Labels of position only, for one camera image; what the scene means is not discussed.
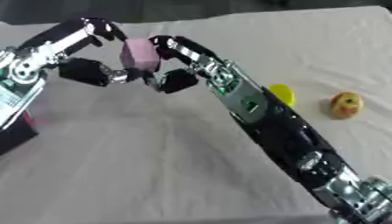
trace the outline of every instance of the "black box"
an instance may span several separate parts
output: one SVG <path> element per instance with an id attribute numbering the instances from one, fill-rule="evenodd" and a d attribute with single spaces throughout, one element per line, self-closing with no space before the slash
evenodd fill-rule
<path id="1" fill-rule="evenodd" d="M 0 156 L 15 149 L 38 134 L 33 120 L 24 112 L 8 129 L 0 131 Z"/>

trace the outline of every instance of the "robotic arm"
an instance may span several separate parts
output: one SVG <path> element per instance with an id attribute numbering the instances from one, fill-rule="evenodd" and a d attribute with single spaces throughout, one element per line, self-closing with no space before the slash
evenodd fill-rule
<path id="1" fill-rule="evenodd" d="M 54 69 L 89 44 L 101 46 L 98 36 L 126 39 L 105 19 L 80 18 L 54 26 L 18 48 L 0 51 L 0 130 L 13 124 L 43 90 L 46 69 Z"/>
<path id="2" fill-rule="evenodd" d="M 177 58 L 188 65 L 182 73 L 188 80 L 196 75 L 205 78 L 208 88 L 249 137 L 287 175 L 330 208 L 338 223 L 381 223 L 391 215 L 392 185 L 375 177 L 358 177 L 308 122 L 267 88 L 259 87 L 234 62 L 222 60 L 184 37 L 156 36 L 150 41 L 163 59 Z M 168 73 L 159 86 L 172 87 L 168 83 L 173 81 L 171 76 Z M 189 87 L 174 82 L 174 91 Z"/>

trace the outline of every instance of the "table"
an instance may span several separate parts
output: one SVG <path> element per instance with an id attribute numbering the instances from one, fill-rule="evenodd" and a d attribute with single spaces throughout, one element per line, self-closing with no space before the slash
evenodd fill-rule
<path id="1" fill-rule="evenodd" d="M 287 84 L 296 111 L 362 177 L 392 180 L 392 17 L 385 9 L 119 25 L 131 38 L 187 36 L 261 85 Z M 51 26 L 1 24 L 1 46 Z M 76 56 L 119 68 L 120 48 L 107 43 Z M 363 96 L 359 117 L 325 114 L 321 106 L 340 91 Z M 54 75 L 31 112 L 40 136 L 0 160 L 1 223 L 332 223 L 202 84 L 165 95 L 140 80 L 98 88 Z"/>

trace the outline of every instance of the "pink cube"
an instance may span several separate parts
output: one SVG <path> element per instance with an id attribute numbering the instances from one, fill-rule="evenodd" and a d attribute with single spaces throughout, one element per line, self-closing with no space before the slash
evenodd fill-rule
<path id="1" fill-rule="evenodd" d="M 159 55 L 147 38 L 125 40 L 120 60 L 125 68 L 134 67 L 149 72 L 155 72 L 159 65 Z"/>

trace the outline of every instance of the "yellow object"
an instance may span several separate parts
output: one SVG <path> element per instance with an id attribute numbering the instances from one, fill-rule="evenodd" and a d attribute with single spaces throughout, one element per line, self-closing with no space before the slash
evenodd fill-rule
<path id="1" fill-rule="evenodd" d="M 279 100 L 289 105 L 289 107 L 294 108 L 296 103 L 296 98 L 294 92 L 284 84 L 274 84 L 269 86 L 269 91 L 271 91 Z"/>
<path id="2" fill-rule="evenodd" d="M 333 117 L 347 119 L 358 115 L 363 108 L 363 100 L 358 94 L 340 93 L 331 99 Z"/>

